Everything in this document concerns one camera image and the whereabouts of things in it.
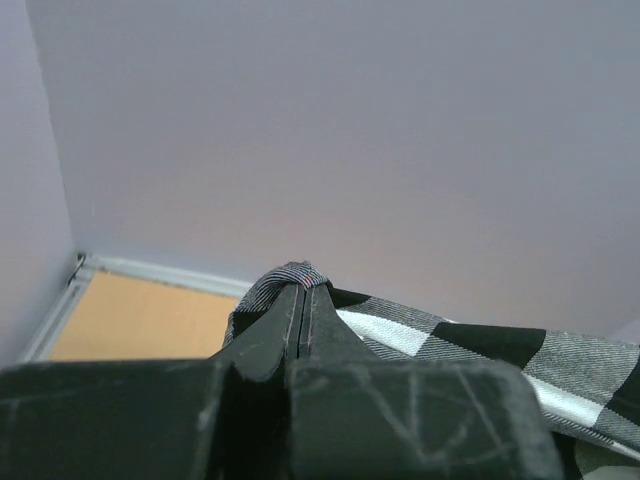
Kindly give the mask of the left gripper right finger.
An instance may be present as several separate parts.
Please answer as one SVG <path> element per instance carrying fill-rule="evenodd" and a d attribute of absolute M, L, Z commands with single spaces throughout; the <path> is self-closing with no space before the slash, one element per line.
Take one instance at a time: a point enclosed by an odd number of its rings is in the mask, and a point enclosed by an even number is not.
<path fill-rule="evenodd" d="M 305 294 L 298 358 L 324 363 L 378 360 L 339 317 L 325 284 L 313 287 Z"/>

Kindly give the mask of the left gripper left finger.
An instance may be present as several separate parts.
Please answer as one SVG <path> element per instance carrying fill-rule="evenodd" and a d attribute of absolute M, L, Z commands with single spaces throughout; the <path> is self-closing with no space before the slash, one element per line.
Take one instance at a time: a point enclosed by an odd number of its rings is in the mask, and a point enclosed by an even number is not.
<path fill-rule="evenodd" d="M 290 358 L 298 356 L 305 289 L 289 284 L 271 308 L 211 359 L 233 366 L 241 378 L 265 383 L 279 376 Z"/>

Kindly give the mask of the black white checkered shirt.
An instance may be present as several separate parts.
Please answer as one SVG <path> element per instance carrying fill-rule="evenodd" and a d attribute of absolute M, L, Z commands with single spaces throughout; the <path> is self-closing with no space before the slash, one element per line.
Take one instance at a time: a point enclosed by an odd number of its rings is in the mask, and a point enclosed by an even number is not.
<path fill-rule="evenodd" d="M 329 287 L 341 320 L 384 360 L 498 360 L 533 386 L 568 479 L 639 476 L 639 347 L 590 335 L 454 322 Z"/>

